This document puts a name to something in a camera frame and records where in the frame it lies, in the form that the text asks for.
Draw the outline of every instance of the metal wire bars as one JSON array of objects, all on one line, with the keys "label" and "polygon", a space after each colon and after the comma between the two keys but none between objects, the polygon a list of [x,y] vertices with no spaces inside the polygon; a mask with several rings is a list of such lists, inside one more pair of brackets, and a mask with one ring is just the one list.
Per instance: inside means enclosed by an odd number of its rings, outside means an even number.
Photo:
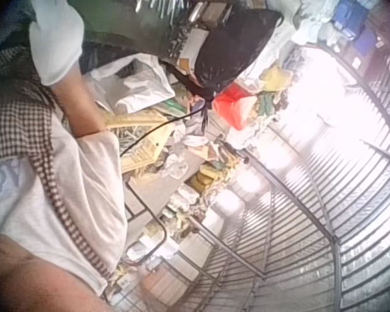
[{"label": "metal wire bars", "polygon": [[[390,55],[369,85],[390,117]],[[356,96],[377,116],[370,142],[390,154],[390,124],[364,89]],[[298,162],[281,179],[326,228],[327,209],[338,244],[285,193],[273,190],[250,202],[221,236],[265,278],[212,242],[216,248],[203,269],[218,286],[200,277],[178,311],[390,309],[390,158],[358,140],[347,150],[339,140],[326,127],[302,151],[305,164]]]}]

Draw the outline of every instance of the plastic bag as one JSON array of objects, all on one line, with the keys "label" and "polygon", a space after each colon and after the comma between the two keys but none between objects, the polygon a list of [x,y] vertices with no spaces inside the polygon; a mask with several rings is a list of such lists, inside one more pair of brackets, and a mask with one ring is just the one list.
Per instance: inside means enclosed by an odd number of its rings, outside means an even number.
[{"label": "plastic bag", "polygon": [[[136,73],[124,79],[115,75],[136,62]],[[175,96],[157,57],[139,53],[92,70],[84,77],[94,99],[109,112],[128,114]]]},{"label": "plastic bag", "polygon": [[171,151],[167,160],[164,163],[164,168],[159,171],[161,177],[171,176],[174,179],[181,179],[189,169],[188,163],[185,161],[184,149],[182,146],[174,146],[174,151]]},{"label": "plastic bag", "polygon": [[233,83],[215,97],[213,108],[235,129],[241,130],[246,125],[255,102],[257,102],[256,96],[251,96],[238,84]]},{"label": "plastic bag", "polygon": [[200,195],[192,187],[186,184],[182,184],[178,188],[177,192],[180,193],[180,195],[182,195],[184,198],[186,198],[191,205],[194,205],[196,203],[196,200],[200,197]]},{"label": "plastic bag", "polygon": [[291,85],[292,78],[292,71],[273,66],[260,76],[260,80],[263,82],[262,90],[267,92],[283,91]]},{"label": "plastic bag", "polygon": [[170,196],[168,206],[173,211],[177,211],[178,208],[182,209],[183,211],[188,211],[189,210],[189,201],[185,197],[180,195],[180,193],[174,192]]}]

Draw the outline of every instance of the metal rod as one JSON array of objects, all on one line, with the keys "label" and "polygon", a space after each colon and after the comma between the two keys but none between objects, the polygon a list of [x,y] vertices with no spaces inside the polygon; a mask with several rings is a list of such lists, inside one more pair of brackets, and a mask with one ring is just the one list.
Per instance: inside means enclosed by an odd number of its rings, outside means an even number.
[{"label": "metal rod", "polygon": [[125,203],[124,203],[124,208],[131,215],[131,218],[135,216],[134,212],[132,212],[129,206],[127,206]]},{"label": "metal rod", "polygon": [[143,215],[145,212],[146,212],[145,209],[140,210],[137,214],[132,215],[131,218],[130,218],[129,220],[127,220],[127,221],[128,221],[128,222],[131,222],[131,221],[133,221],[134,219],[136,219],[136,218],[140,217],[141,215]]},{"label": "metal rod", "polygon": [[280,189],[307,217],[312,223],[321,231],[321,233],[331,242],[333,235],[320,223],[315,215],[293,194],[293,192],[276,177],[264,164],[255,158],[249,151],[243,149],[241,151],[245,156],[249,157],[250,164],[260,172],[270,183]]},{"label": "metal rod", "polygon": [[261,272],[258,268],[253,266],[250,262],[245,260],[245,258],[241,257],[237,252],[232,250],[227,244],[222,242],[213,232],[211,232],[209,229],[207,229],[203,224],[199,223],[197,220],[195,220],[192,216],[189,217],[189,220],[194,224],[202,233],[206,234],[209,239],[211,239],[213,242],[215,242],[219,247],[224,249],[229,255],[237,259],[240,263],[248,267],[251,271],[253,271],[257,276],[264,278],[263,272]]},{"label": "metal rod", "polygon": [[[266,266],[267,266],[267,259],[268,259],[268,251],[270,249],[270,240],[272,236],[272,224],[273,224],[273,219],[274,219],[274,189],[272,188],[270,191],[270,211],[268,214],[268,225],[266,228],[266,238],[265,238],[265,245],[264,245],[264,252],[263,252],[263,260],[260,266],[260,270],[263,272],[266,272]],[[264,279],[257,279],[255,277],[252,285],[252,291],[250,292],[250,295],[244,304],[244,307],[242,311],[249,311],[251,306],[254,303],[255,300],[255,294],[257,290],[262,286],[264,283]]]},{"label": "metal rod", "polygon": [[210,279],[211,281],[213,281],[213,283],[217,283],[216,282],[216,279],[214,278],[214,276],[210,275],[210,273],[204,271],[203,268],[201,268],[199,265],[197,265],[194,261],[192,261],[191,259],[189,259],[183,252],[181,252],[180,250],[178,250],[176,252],[177,255],[179,255],[183,260],[185,260],[187,263],[189,263],[192,267],[194,267],[199,273],[203,274],[204,276],[206,276],[208,279]]},{"label": "metal rod", "polygon": [[322,209],[322,214],[324,215],[324,218],[325,218],[326,227],[328,228],[328,231],[330,232],[330,234],[333,235],[333,227],[332,227],[332,222],[330,220],[330,216],[328,214],[328,210],[325,206],[324,201],[322,200],[322,196],[320,195],[317,184],[315,183],[315,179],[313,178],[311,170],[309,169],[309,166],[307,165],[305,159],[303,158],[302,154],[298,150],[296,150],[296,148],[294,148],[294,146],[289,142],[288,138],[286,138],[279,131],[273,129],[273,127],[269,126],[269,128],[270,128],[270,130],[273,131],[273,133],[275,135],[278,136],[278,138],[280,138],[286,145],[288,145],[288,147],[290,147],[297,154],[297,156],[299,156],[301,163],[303,164],[304,169],[306,171],[306,174],[307,174],[307,176],[312,184],[313,190],[315,191],[315,194],[317,195],[320,208]]},{"label": "metal rod", "polygon": [[[318,115],[318,118],[322,120],[322,122],[327,125],[330,129],[338,131],[336,126],[330,124],[327,122],[322,116]],[[378,146],[375,146],[374,144],[367,142],[366,140],[363,140],[362,138],[356,138],[356,140],[362,142],[363,144],[367,145],[370,149],[374,150],[376,153],[379,153],[382,157],[388,159],[390,161],[390,153],[388,151],[385,151],[382,148],[379,148]]]},{"label": "metal rod", "polygon": [[337,240],[331,244],[333,256],[333,270],[334,270],[334,292],[333,292],[333,311],[340,312],[341,297],[342,297],[342,268],[341,268],[341,251]]},{"label": "metal rod", "polygon": [[183,273],[181,271],[179,271],[173,264],[169,263],[168,260],[166,260],[163,256],[161,256],[162,258],[162,261],[164,264],[166,264],[172,271],[174,271],[178,276],[180,276],[181,278],[183,278],[185,280],[186,283],[189,283],[191,284],[192,281],[187,278],[185,275],[183,275]]},{"label": "metal rod", "polygon": [[370,97],[370,100],[374,103],[376,108],[378,109],[378,112],[382,115],[382,118],[384,119],[385,124],[388,126],[390,130],[390,115],[387,113],[387,110],[383,106],[380,99],[377,97],[377,95],[372,91],[370,86],[367,84],[367,82],[364,81],[364,79],[358,74],[358,72],[347,62],[343,60],[343,58],[340,56],[340,54],[335,53],[332,51],[329,47],[322,45],[322,44],[307,44],[306,47],[310,47],[313,49],[321,49],[325,52],[327,52],[330,56],[332,56],[344,69],[347,70],[347,72],[357,81],[357,83],[364,89],[364,92]]},{"label": "metal rod", "polygon": [[[244,227],[244,220],[246,218],[247,212],[248,212],[247,206],[244,206],[243,212],[241,214],[239,214],[239,217],[237,219],[237,231],[235,234],[234,241],[231,244],[231,248],[236,248],[239,241],[240,241],[242,229]],[[224,265],[222,266],[222,270],[218,275],[218,282],[219,283],[222,281],[222,279],[225,276],[225,272],[229,266],[230,259],[232,259],[232,258],[229,256],[229,254],[227,254],[227,259],[225,260]],[[219,289],[219,287],[216,287],[213,284],[209,287],[207,293],[205,294],[205,297],[200,302],[200,304],[197,305],[197,307],[195,309],[196,312],[201,311],[209,303],[211,298],[215,295],[215,292],[217,289]]]}]

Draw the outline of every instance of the clutter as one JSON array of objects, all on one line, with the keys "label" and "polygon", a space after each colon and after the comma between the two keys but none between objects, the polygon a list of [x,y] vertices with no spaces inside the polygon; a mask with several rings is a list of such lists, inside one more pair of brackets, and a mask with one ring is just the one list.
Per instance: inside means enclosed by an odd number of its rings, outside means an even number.
[{"label": "clutter", "polygon": [[[153,109],[119,116],[105,111],[101,111],[101,114],[107,129],[118,135],[121,150],[130,144],[130,138],[136,140],[141,133],[145,133],[167,121],[162,114]],[[174,124],[161,127],[141,141],[138,148],[132,149],[130,153],[124,155],[121,158],[122,172],[153,164],[160,155],[174,127]]]},{"label": "clutter", "polygon": [[212,142],[203,146],[188,147],[188,150],[206,161],[215,161],[219,156],[218,147]]},{"label": "clutter", "polygon": [[196,203],[196,200],[200,197],[200,195],[190,186],[186,184],[182,184],[177,192],[182,195],[182,197],[186,198],[186,200],[191,204],[194,205]]},{"label": "clutter", "polygon": [[182,117],[188,113],[187,108],[180,105],[174,99],[166,99],[163,102],[154,105],[153,108],[163,114],[167,114],[173,117]]},{"label": "clutter", "polygon": [[237,83],[232,83],[215,97],[213,109],[231,126],[241,130],[246,125],[248,115],[256,101],[256,96],[247,93]]},{"label": "clutter", "polygon": [[[117,73],[134,62],[134,74]],[[127,114],[145,109],[175,96],[157,57],[139,53],[121,58],[85,75],[94,99],[107,111]]]},{"label": "clutter", "polygon": [[369,10],[355,0],[341,0],[333,17],[334,25],[349,40],[359,36]]},{"label": "clutter", "polygon": [[164,164],[164,168],[159,172],[161,177],[171,176],[174,179],[181,179],[188,171],[189,165],[185,161],[183,149],[171,152]]},{"label": "clutter", "polygon": [[212,29],[195,62],[199,84],[223,91],[257,58],[280,20],[279,12],[240,10],[225,25]]},{"label": "clutter", "polygon": [[168,207],[173,211],[177,211],[178,209],[182,209],[183,211],[189,210],[189,201],[183,197],[179,192],[174,192],[169,199]]},{"label": "clutter", "polygon": [[261,89],[267,92],[283,91],[291,85],[292,78],[292,71],[273,65],[261,74],[260,81],[263,85]]},{"label": "clutter", "polygon": [[196,58],[208,34],[208,31],[199,28],[190,31],[178,60],[178,66],[187,74],[194,73]]},{"label": "clutter", "polygon": [[208,139],[200,135],[186,135],[182,139],[182,143],[184,143],[186,146],[197,148],[199,146],[206,145],[206,143],[208,143]]},{"label": "clutter", "polygon": [[257,59],[237,77],[235,82],[250,94],[259,93],[261,91],[259,76],[275,63],[279,58],[280,51],[289,43],[295,32],[293,24],[286,20],[279,27],[276,27]]},{"label": "clutter", "polygon": [[281,12],[287,23],[296,29],[293,42],[316,43],[324,23],[331,20],[339,0],[268,0],[270,9]]}]

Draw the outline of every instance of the white plastic bag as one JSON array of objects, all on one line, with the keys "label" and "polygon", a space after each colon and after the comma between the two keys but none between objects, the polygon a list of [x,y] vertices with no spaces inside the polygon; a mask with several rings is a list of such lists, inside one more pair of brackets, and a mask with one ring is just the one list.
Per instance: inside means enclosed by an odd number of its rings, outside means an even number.
[{"label": "white plastic bag", "polygon": [[183,211],[189,210],[189,201],[180,195],[178,192],[174,192],[169,199],[168,202],[169,208],[171,208],[174,211],[177,211],[177,208],[182,209]]},{"label": "white plastic bag", "polygon": [[194,205],[196,203],[196,200],[200,197],[198,192],[196,192],[192,187],[184,183],[178,188],[177,192],[180,193],[180,195],[182,195],[183,197],[185,197],[191,205]]},{"label": "white plastic bag", "polygon": [[[138,60],[137,72],[126,78],[115,75]],[[94,99],[109,112],[127,114],[175,96],[157,57],[139,53],[92,70],[84,77]]]}]

